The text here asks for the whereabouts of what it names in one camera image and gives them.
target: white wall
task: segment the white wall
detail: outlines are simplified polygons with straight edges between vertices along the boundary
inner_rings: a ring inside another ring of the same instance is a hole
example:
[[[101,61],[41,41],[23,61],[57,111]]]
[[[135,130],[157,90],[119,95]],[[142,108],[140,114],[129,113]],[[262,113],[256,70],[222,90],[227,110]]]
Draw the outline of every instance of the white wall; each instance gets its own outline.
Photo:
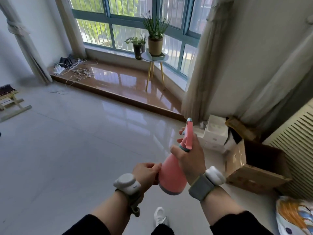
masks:
[[[11,0],[46,66],[68,55],[46,0]],[[0,12],[0,86],[34,79],[13,34]]]
[[[310,27],[313,0],[235,0],[234,9],[207,114],[234,114],[275,74]]]

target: white sneaker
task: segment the white sneaker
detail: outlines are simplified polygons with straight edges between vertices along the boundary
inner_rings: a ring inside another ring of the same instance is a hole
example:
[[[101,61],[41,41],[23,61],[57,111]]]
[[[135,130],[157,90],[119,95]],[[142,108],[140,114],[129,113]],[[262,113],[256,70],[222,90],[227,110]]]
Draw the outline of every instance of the white sneaker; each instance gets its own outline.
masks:
[[[154,212],[154,221],[156,226],[162,224],[168,225],[168,219],[165,215],[165,211],[162,207],[158,207]]]

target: white side table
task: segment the white side table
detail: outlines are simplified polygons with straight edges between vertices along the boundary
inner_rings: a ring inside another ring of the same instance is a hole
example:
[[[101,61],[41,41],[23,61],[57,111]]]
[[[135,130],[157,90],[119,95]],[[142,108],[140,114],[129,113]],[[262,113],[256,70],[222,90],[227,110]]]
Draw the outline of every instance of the white side table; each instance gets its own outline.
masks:
[[[146,85],[146,91],[148,90],[148,84],[149,84],[149,79],[150,79],[150,73],[151,73],[151,67],[152,67],[152,74],[151,74],[151,78],[153,78],[153,70],[154,70],[154,63],[160,63],[161,65],[161,72],[162,72],[162,81],[163,81],[163,86],[165,86],[164,84],[164,74],[163,74],[163,62],[165,62],[166,60],[168,60],[169,56],[167,54],[165,54],[165,58],[162,60],[155,60],[153,61],[148,55],[147,52],[144,52],[141,57],[150,62],[150,68],[148,71],[148,80],[147,80],[147,85]]]

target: window sill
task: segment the window sill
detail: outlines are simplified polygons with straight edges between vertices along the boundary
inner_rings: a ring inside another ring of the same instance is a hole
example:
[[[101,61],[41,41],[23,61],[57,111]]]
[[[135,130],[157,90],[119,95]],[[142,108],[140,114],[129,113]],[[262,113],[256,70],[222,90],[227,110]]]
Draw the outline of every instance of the window sill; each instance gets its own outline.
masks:
[[[126,53],[126,52],[122,52],[122,51],[117,51],[117,50],[111,50],[111,49],[106,49],[106,48],[102,48],[102,47],[96,47],[96,46],[91,46],[91,45],[87,45],[85,44],[85,48],[86,49],[90,49],[90,50],[94,50],[94,51],[99,51],[99,52],[103,52],[103,53],[108,53],[108,54],[112,54],[112,55],[116,55],[116,56],[122,56],[122,57],[127,57],[127,58],[131,58],[131,59],[136,59],[134,54],[131,53]],[[161,70],[161,67],[159,64],[155,65],[158,69]],[[186,89],[186,85],[187,85],[187,81],[183,78],[181,78],[178,74],[174,73],[173,71],[171,71],[168,67],[166,67],[165,65],[163,65],[163,72],[164,74],[170,79],[172,80],[181,90],[183,90],[183,92],[185,92]]]

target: black sleeve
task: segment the black sleeve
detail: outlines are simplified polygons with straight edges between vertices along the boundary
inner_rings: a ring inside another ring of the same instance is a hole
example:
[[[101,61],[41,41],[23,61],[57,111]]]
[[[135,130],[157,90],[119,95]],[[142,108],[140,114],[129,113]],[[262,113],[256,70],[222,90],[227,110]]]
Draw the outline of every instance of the black sleeve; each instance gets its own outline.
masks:
[[[88,235],[110,235],[108,228],[103,222],[101,222],[96,216],[91,214],[86,215],[76,224],[74,224],[63,235],[76,235],[76,234],[88,234]]]
[[[240,214],[228,214],[210,226],[214,235],[273,235],[249,211]]]

